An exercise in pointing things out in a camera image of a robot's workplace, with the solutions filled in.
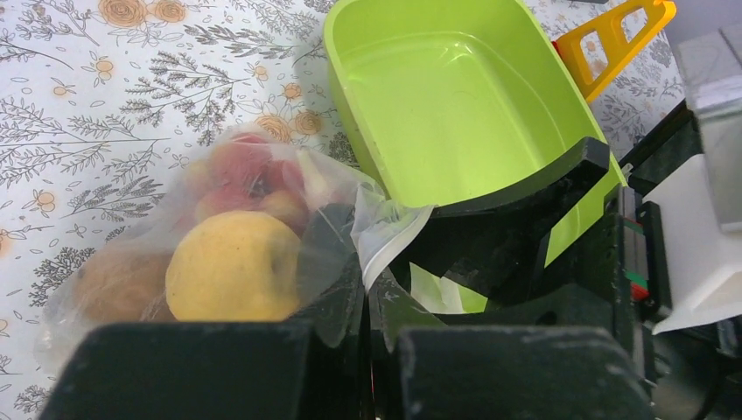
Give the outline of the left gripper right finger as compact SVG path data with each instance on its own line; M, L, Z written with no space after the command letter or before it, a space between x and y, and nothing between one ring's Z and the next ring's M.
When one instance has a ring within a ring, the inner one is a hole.
M385 268L375 279L368 301L371 338L383 352L394 351L403 328L445 326L397 282L391 268Z

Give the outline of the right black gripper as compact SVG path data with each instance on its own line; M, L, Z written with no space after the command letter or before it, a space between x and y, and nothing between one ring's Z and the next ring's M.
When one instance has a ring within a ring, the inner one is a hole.
M434 207L391 273L409 290L416 265L486 297L482 312L444 315L449 326L610 333L637 363L658 419L738 419L740 317L654 333L679 306L659 204L642 203L633 219L601 218L543 273L551 229L609 172L610 156L606 143L587 136L506 188Z

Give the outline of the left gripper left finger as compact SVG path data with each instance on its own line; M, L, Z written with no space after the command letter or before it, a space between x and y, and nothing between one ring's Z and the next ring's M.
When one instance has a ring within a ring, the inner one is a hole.
M324 260L301 255L297 291L300 307L288 317L290 322L310 323L328 347L339 347L358 333L365 288L356 252Z

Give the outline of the yellow lemon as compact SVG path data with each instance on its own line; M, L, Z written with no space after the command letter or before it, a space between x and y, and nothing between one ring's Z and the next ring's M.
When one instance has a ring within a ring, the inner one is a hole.
M300 240L279 219L230 211L191 229L165 274L165 297L179 321L280 321L300 307Z

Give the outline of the clear zip top bag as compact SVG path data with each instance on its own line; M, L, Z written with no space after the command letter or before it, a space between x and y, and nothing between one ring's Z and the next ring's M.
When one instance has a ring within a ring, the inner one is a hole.
M89 332L114 323L288 319L348 262L370 289L432 213L311 147L234 127L151 214L63 276L35 358L56 375Z

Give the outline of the red pomegranate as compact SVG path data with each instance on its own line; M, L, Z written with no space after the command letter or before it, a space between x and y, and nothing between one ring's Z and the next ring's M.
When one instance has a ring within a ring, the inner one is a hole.
M276 157L270 142L254 134L233 136L209 157L189 166L186 185L200 222L233 210L270 214L301 235L308 223L304 177L297 163Z

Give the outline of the brown kiwi potato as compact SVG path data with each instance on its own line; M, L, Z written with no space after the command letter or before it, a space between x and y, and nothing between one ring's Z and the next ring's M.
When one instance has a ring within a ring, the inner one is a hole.
M74 277L74 304L87 319L100 323L173 321L165 300L171 258L170 253L125 248L98 251Z

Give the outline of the dark green avocado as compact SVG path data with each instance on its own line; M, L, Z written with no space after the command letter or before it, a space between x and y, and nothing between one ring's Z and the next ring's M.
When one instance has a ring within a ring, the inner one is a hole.
M297 293L308 305L341 278L360 276L359 257L351 233L355 208L331 203L312 213L301 237L297 259Z

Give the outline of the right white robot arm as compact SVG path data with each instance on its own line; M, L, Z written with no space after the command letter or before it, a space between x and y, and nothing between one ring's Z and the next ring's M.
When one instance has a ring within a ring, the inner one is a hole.
M741 315L741 25L672 28L687 94L553 262L547 233L608 170L584 137L525 179L433 209L372 294L386 419L741 415L740 358L688 335Z

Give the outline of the black open case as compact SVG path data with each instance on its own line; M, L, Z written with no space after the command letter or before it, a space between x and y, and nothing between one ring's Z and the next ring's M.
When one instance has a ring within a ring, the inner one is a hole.
M628 185L644 196L689 158L703 152L697 119L682 100L619 164Z

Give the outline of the yellow blue brick tower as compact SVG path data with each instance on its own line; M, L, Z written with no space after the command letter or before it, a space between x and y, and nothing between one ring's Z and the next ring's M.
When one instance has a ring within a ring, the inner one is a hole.
M647 22L641 30L628 38L623 30L625 17L643 11ZM564 65L569 70L579 91L587 102L598 98L609 83L630 61L675 17L677 8L672 1L631 0L566 32L552 42ZM581 48L581 41L595 33L606 57L606 67L597 76L592 74L588 60Z

